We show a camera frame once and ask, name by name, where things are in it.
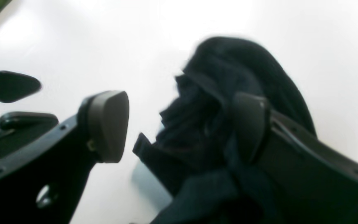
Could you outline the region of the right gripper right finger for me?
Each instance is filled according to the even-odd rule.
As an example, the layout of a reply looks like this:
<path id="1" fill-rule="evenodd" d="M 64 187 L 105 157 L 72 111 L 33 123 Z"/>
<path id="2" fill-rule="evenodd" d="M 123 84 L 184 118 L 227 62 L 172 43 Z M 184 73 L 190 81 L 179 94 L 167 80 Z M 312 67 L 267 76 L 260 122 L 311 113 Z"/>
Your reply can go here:
<path id="1" fill-rule="evenodd" d="M 235 93 L 241 160 L 273 186 L 286 224 L 358 224 L 358 163 L 320 142 L 266 98 Z"/>

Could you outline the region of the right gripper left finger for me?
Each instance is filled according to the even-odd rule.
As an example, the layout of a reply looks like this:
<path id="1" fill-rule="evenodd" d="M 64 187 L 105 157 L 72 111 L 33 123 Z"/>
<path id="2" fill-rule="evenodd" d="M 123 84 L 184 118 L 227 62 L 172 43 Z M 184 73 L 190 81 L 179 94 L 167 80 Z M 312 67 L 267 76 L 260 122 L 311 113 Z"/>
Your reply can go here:
<path id="1" fill-rule="evenodd" d="M 0 224 L 68 224 L 95 164 L 121 160 L 128 118 L 125 91 L 101 92 L 0 159 Z"/>

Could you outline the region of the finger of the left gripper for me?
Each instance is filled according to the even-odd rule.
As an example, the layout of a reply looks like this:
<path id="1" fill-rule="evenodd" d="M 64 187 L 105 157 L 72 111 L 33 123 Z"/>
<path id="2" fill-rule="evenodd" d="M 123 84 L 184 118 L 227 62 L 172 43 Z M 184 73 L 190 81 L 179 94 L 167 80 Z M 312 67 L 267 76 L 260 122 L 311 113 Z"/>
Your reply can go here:
<path id="1" fill-rule="evenodd" d="M 0 70 L 0 102 L 13 103 L 41 90 L 41 82 L 32 76 Z"/>
<path id="2" fill-rule="evenodd" d="M 34 142 L 58 123 L 49 113 L 15 111 L 0 116 L 0 159 Z"/>

